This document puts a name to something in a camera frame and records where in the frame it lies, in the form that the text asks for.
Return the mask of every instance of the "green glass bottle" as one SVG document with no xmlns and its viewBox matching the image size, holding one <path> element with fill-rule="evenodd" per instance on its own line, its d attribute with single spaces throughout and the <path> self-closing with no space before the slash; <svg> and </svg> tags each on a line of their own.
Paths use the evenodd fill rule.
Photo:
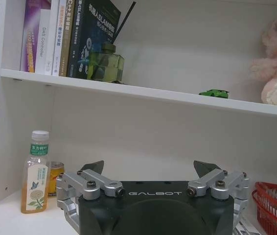
<svg viewBox="0 0 277 235">
<path fill-rule="evenodd" d="M 115 54 L 115 45 L 104 43 L 102 52 L 89 55 L 88 80 L 121 83 L 124 58 Z"/>
</svg>

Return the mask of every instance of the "white bottle cap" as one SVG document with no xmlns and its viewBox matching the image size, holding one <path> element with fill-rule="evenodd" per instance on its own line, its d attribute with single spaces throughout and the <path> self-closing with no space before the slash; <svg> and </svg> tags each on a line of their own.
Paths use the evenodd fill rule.
<svg viewBox="0 0 277 235">
<path fill-rule="evenodd" d="M 49 139 L 48 131 L 33 131 L 32 139 L 34 141 L 47 141 Z"/>
</svg>

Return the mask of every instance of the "juice bottle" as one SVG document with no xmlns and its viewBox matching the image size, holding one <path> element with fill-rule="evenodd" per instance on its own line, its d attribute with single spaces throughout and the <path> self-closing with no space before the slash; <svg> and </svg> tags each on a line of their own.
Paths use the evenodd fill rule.
<svg viewBox="0 0 277 235">
<path fill-rule="evenodd" d="M 30 154 L 24 164 L 21 198 L 22 213 L 42 212 L 47 207 L 50 167 L 48 131 L 33 131 Z"/>
</svg>

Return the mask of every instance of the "glass bottle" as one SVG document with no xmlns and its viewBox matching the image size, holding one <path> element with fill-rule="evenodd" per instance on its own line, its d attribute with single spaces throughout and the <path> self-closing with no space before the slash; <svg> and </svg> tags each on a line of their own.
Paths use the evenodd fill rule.
<svg viewBox="0 0 277 235">
<path fill-rule="evenodd" d="M 22 213 L 42 212 L 47 207 L 49 161 L 48 131 L 33 131 L 30 154 L 24 164 Z"/>
<path fill-rule="evenodd" d="M 102 52 L 91 52 L 89 55 L 88 80 L 121 83 L 124 59 L 114 54 L 115 45 L 102 44 Z"/>
</svg>

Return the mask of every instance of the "flower illustration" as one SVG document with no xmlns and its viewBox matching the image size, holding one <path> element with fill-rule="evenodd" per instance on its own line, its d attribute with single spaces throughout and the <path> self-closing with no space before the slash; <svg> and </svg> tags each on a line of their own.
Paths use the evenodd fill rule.
<svg viewBox="0 0 277 235">
<path fill-rule="evenodd" d="M 38 200 L 43 196 L 43 194 L 44 193 L 41 190 L 34 190 L 34 191 L 31 192 L 30 198 L 33 199 L 33 200 Z"/>
</svg>

